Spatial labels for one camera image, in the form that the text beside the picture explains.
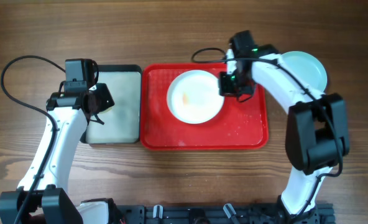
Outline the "white plate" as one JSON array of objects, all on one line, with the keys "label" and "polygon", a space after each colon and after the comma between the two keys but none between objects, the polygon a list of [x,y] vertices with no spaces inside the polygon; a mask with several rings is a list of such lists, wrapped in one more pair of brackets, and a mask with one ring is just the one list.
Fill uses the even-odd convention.
[{"label": "white plate", "polygon": [[222,109],[218,78],[204,70],[190,70],[177,76],[167,91],[167,106],[181,122],[201,124],[214,118]]}]

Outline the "mint green plate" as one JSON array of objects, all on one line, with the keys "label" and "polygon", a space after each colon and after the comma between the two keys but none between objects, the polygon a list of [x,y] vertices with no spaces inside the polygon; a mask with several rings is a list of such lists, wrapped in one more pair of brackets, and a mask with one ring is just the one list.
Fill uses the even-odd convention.
[{"label": "mint green plate", "polygon": [[328,76],[323,64],[316,57],[302,51],[291,51],[282,54],[282,58],[293,72],[313,88],[325,91]]}]

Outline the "green yellow sponge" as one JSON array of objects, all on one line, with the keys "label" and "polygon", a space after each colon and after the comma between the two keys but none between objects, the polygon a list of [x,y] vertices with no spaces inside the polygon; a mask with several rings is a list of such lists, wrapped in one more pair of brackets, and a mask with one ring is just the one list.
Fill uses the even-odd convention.
[{"label": "green yellow sponge", "polygon": [[109,108],[107,108],[107,109],[105,109],[103,111],[100,111],[99,113],[100,114],[107,113],[108,111],[111,111],[112,109],[113,109],[113,106],[111,106],[111,107],[109,107]]}]

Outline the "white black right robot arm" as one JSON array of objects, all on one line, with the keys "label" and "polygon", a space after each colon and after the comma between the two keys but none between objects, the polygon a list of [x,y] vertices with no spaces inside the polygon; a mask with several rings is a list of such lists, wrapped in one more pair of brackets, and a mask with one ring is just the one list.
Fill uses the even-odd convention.
[{"label": "white black right robot arm", "polygon": [[220,74],[220,95],[242,103],[260,85],[287,113],[285,150],[292,170],[280,203],[291,218],[309,212],[322,181],[342,174],[349,153],[344,99],[313,88],[273,45],[258,46],[248,30],[230,38],[223,62],[228,67]]}]

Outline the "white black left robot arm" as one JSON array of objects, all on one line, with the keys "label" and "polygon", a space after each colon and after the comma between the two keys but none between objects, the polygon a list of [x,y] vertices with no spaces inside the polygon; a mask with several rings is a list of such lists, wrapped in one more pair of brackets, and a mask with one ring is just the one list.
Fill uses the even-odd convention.
[{"label": "white black left robot arm", "polygon": [[17,189],[0,194],[3,223],[91,223],[107,220],[108,211],[91,206],[85,215],[67,195],[68,178],[80,139],[90,122],[103,124],[98,113],[114,106],[104,83],[98,83],[99,67],[91,59],[68,59],[66,79],[46,102],[46,109],[23,103],[6,88],[12,101],[42,113],[47,123],[31,166]]}]

